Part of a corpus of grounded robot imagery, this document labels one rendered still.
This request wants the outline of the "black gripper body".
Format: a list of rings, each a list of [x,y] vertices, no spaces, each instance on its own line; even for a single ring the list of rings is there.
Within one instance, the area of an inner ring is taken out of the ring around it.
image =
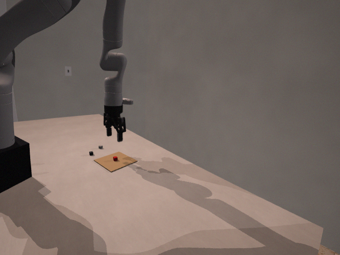
[[[107,117],[113,118],[116,125],[118,124],[118,117],[123,112],[123,105],[122,106],[105,106],[104,105],[104,112],[107,114]],[[109,121],[110,125],[113,126],[111,120]]]

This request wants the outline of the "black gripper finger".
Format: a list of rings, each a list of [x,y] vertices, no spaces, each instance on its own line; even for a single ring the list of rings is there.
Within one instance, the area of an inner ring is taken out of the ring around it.
[[[112,135],[112,125],[110,125],[109,123],[110,121],[110,117],[107,117],[107,114],[104,113],[104,126],[107,129],[107,136],[111,136]]]
[[[122,142],[123,141],[123,132],[126,132],[125,117],[121,117],[121,118],[118,117],[118,124],[119,124],[118,126],[115,124],[113,118],[111,118],[111,122],[113,124],[113,127],[117,131],[117,141]]]

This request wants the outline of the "tan square mat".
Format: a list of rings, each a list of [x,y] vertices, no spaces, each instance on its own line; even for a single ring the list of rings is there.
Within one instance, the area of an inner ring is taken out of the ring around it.
[[[113,160],[113,157],[115,156],[117,157],[118,161]],[[116,153],[95,159],[94,161],[110,172],[114,172],[118,169],[121,169],[123,167],[126,167],[130,164],[137,162],[137,160],[121,152],[116,152]]]

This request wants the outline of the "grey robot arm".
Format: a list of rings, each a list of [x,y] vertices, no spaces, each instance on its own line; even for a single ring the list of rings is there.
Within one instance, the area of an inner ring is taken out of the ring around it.
[[[19,0],[0,16],[0,149],[15,143],[12,85],[15,75],[14,49],[70,13],[81,0]],[[109,53],[123,44],[123,18],[126,0],[107,0],[103,16],[103,47],[99,64],[104,71],[118,71],[104,80],[104,105],[133,105],[123,98],[122,80],[127,58]]]

